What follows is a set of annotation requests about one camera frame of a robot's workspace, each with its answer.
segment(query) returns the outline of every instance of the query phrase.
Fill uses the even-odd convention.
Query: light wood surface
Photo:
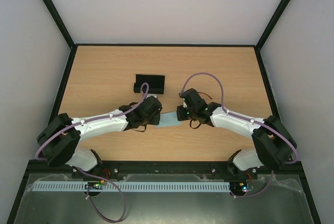
[[[165,93],[159,95],[162,112],[175,111],[182,104],[178,93],[184,82],[197,72],[221,80],[227,108],[256,117],[271,114],[253,48],[157,46],[79,46],[59,113],[93,116],[138,101],[141,95],[133,93],[135,74],[165,75]],[[220,102],[219,85],[211,77],[196,76],[187,88]],[[108,133],[80,145],[94,149],[102,160],[222,161],[253,142],[226,129],[206,125],[191,129],[183,122],[148,126],[144,133]]]

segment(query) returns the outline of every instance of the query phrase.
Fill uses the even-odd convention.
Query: light blue paper
[[[156,127],[165,127],[165,126],[179,126],[181,121],[177,120],[176,111],[170,113],[162,113],[160,115],[159,125]]]

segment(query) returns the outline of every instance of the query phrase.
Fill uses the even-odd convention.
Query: gray wall
[[[333,0],[291,0],[262,50],[323,223],[334,220],[333,53]]]
[[[0,25],[0,223],[6,223],[69,48],[41,0],[0,0]]]
[[[256,44],[280,0],[53,0],[76,43]]]

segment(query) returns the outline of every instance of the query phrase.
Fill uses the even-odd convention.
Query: table
[[[165,75],[164,95],[159,95],[162,113],[175,111],[182,104],[178,93],[184,82],[197,72],[221,80],[227,108],[256,117],[271,115],[254,48],[187,46],[79,46],[59,113],[93,116],[138,101],[141,95],[133,92],[136,74]],[[219,85],[211,77],[196,76],[187,88],[220,103]],[[102,160],[223,161],[253,142],[227,129],[206,125],[191,129],[189,122],[183,122],[148,126],[144,133],[108,133],[80,146],[94,149]]]

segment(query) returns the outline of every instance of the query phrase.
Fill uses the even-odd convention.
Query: wooden tabletop
[[[197,72],[220,79],[228,109],[256,117],[271,114],[253,48],[185,46],[79,46],[59,113],[93,116],[138,101],[141,95],[133,92],[136,74],[165,75],[164,95],[159,95],[162,112],[175,111],[182,104],[178,93],[184,82]],[[208,103],[220,103],[219,85],[209,76],[194,77],[187,88],[210,95],[212,100],[202,95]],[[182,122],[149,125],[144,133],[108,133],[80,145],[94,149],[102,160],[223,161],[253,142],[227,129],[191,129],[189,122]]]

